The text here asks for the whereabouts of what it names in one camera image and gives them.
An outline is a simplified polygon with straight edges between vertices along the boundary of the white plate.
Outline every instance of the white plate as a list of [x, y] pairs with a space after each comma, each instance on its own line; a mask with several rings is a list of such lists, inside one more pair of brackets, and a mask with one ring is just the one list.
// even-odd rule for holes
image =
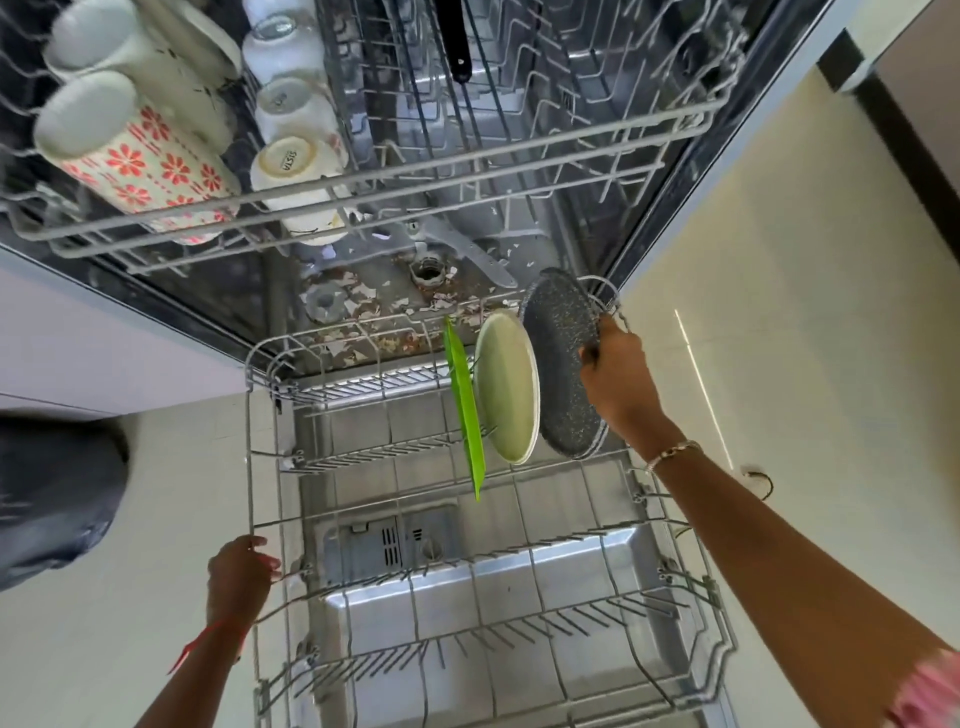
[[513, 311], [494, 311], [480, 328], [473, 383], [480, 422], [508, 463], [524, 463], [540, 431], [540, 377], [526, 329]]

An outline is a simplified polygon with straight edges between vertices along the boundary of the green plate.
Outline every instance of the green plate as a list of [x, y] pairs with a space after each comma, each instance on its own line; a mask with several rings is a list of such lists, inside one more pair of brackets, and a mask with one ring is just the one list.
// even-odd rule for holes
[[467, 454], [470, 476], [473, 478], [473, 494], [479, 500], [480, 486], [483, 485], [484, 476], [487, 474], [487, 461], [483, 456], [483, 436], [480, 433], [480, 417], [477, 415], [477, 403], [473, 398], [467, 351], [449, 318], [444, 319], [444, 349], [446, 363], [450, 368], [450, 388], [457, 402], [460, 429], [464, 434], [464, 452]]

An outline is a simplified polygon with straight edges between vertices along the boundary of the mug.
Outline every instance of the mug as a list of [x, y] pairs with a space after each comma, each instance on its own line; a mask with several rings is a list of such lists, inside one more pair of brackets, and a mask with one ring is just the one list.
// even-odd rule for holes
[[[256, 159], [253, 160], [250, 183], [255, 191], [261, 191], [297, 182], [337, 177], [343, 173], [344, 168], [340, 164], [337, 153], [327, 144], [319, 139], [285, 136], [260, 150]], [[339, 199], [350, 197], [350, 191], [342, 184], [333, 187], [331, 191]], [[263, 202], [272, 210], [283, 210], [326, 202], [330, 199], [332, 199], [330, 192], [325, 189], [315, 189], [274, 197]], [[350, 214], [353, 210], [346, 208], [345, 212]], [[348, 232], [340, 211], [336, 209], [290, 215], [283, 218], [283, 225], [293, 235], [342, 229], [339, 233], [301, 241], [307, 245], [326, 245], [339, 240]]]
[[69, 6], [54, 21], [43, 58], [65, 81], [101, 70], [129, 76], [165, 117], [174, 117], [218, 155], [233, 140], [232, 109], [144, 21], [132, 0], [80, 0]]
[[220, 88], [240, 78], [243, 56], [227, 31], [188, 0], [135, 0], [137, 7], [203, 82]]
[[243, 0], [243, 9], [251, 28], [278, 12], [291, 12], [316, 23], [317, 9], [313, 2], [314, 0]]
[[268, 144], [284, 136], [320, 139], [343, 166], [349, 154], [337, 123], [337, 111], [324, 88], [299, 76], [279, 76], [256, 94], [256, 126]]
[[257, 23], [243, 41], [243, 58], [262, 85], [290, 73], [319, 77], [325, 68], [320, 29], [291, 12]]
[[[212, 150], [116, 71], [85, 74], [62, 86], [37, 116], [34, 144], [47, 161], [126, 213], [240, 193], [240, 183]], [[184, 212], [146, 225], [178, 231], [232, 219], [236, 211]], [[198, 245], [218, 234], [179, 242]]]

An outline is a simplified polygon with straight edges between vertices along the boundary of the wrist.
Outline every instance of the wrist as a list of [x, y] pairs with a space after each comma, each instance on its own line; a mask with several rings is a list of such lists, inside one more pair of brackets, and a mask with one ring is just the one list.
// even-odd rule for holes
[[636, 412], [629, 422], [624, 440], [647, 463], [686, 439], [662, 412]]

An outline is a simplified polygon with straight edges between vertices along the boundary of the bracelet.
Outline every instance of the bracelet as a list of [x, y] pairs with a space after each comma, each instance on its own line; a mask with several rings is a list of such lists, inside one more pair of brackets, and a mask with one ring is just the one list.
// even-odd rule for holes
[[697, 449], [700, 452], [704, 451], [704, 449], [700, 447], [700, 443], [698, 443], [696, 440], [684, 440], [683, 442], [678, 443], [672, 448], [667, 448], [666, 450], [661, 452], [657, 457], [655, 457], [653, 460], [647, 463], [647, 467], [644, 468], [643, 471], [649, 475], [654, 471], [654, 468], [660, 463], [662, 463], [664, 460], [669, 460], [671, 457], [673, 457], [677, 453], [683, 452], [685, 449], [691, 449], [691, 448]]
[[198, 644], [200, 644], [200, 640], [206, 637], [206, 635], [208, 635], [210, 632], [213, 632], [216, 629], [221, 629], [223, 627], [232, 629], [235, 632], [237, 632], [237, 634], [240, 635], [240, 648], [237, 650], [237, 662], [239, 662], [240, 653], [243, 652], [243, 643], [247, 640], [247, 630], [243, 627], [240, 627], [238, 624], [236, 624], [235, 622], [229, 619], [218, 619], [212, 624], [207, 625], [204, 628], [204, 630], [199, 635], [197, 635], [197, 638], [193, 642], [187, 643], [184, 646], [183, 651], [180, 653], [180, 656], [177, 658], [177, 661], [174, 663], [174, 666], [170, 668], [170, 671], [167, 674], [172, 675], [174, 672], [177, 671], [177, 668], [183, 664], [184, 660], [186, 660], [187, 655], [193, 652], [194, 648]]

